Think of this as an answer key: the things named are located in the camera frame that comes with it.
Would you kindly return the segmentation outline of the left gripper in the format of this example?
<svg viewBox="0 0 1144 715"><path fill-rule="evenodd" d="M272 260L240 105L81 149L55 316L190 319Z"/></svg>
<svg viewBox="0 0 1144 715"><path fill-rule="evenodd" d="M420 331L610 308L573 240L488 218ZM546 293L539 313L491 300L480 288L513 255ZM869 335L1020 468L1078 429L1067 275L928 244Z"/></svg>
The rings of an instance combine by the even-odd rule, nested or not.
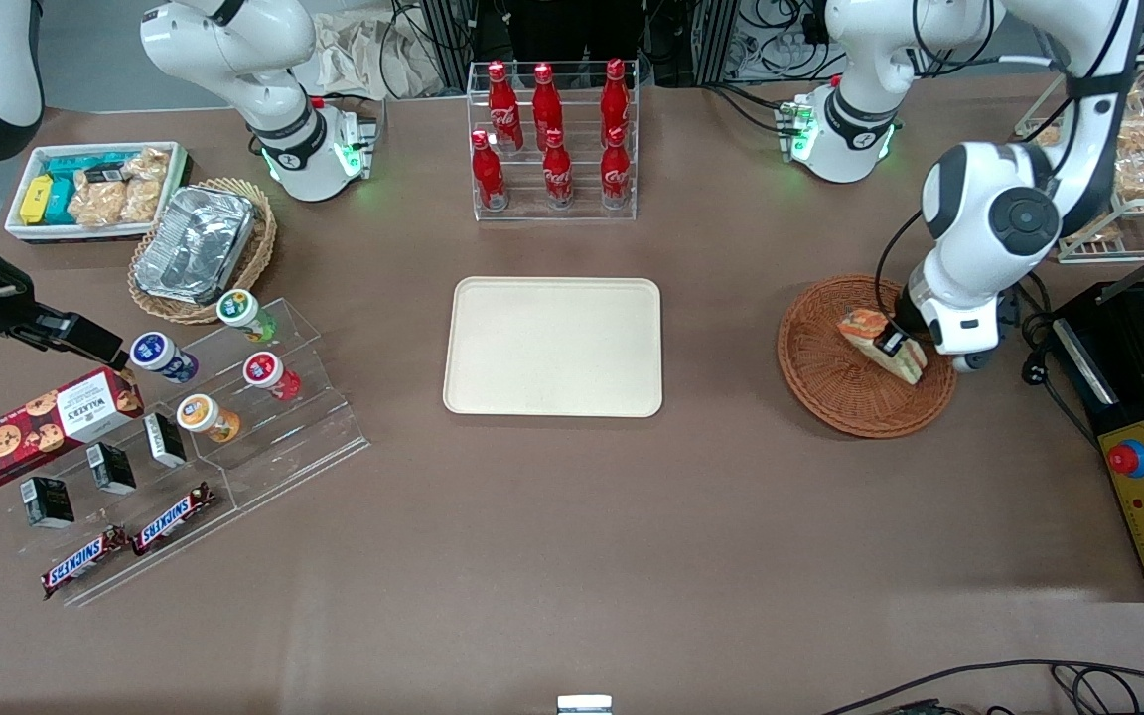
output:
<svg viewBox="0 0 1144 715"><path fill-rule="evenodd" d="M1004 337L1002 312L1008 300L1003 294L985 300L975 308L958 308L936 297L923 283L912 283L905 289L905 327L928 339L935 352L951 358L970 358L994 352ZM917 341L889 323L873 345L887 358L917 358Z"/></svg>

